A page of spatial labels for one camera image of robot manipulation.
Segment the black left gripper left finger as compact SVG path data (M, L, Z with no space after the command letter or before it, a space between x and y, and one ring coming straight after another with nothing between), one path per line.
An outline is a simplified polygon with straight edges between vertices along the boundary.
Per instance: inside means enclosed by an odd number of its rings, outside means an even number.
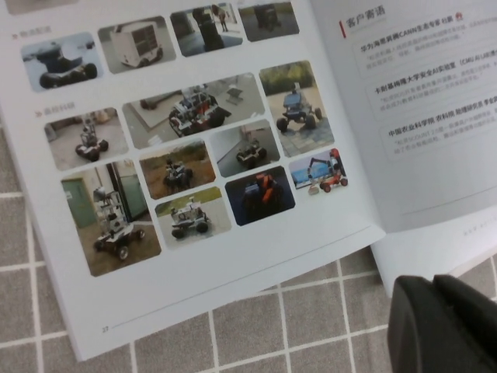
M442 351L443 333L447 330L442 295L433 279L398 277L388 322L392 371L448 372Z

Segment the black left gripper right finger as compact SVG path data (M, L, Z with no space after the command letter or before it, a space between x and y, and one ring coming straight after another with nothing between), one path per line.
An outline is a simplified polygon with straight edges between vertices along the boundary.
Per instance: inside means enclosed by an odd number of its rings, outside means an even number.
M496 371L496 303L450 275L436 275L448 330L442 351L448 372Z

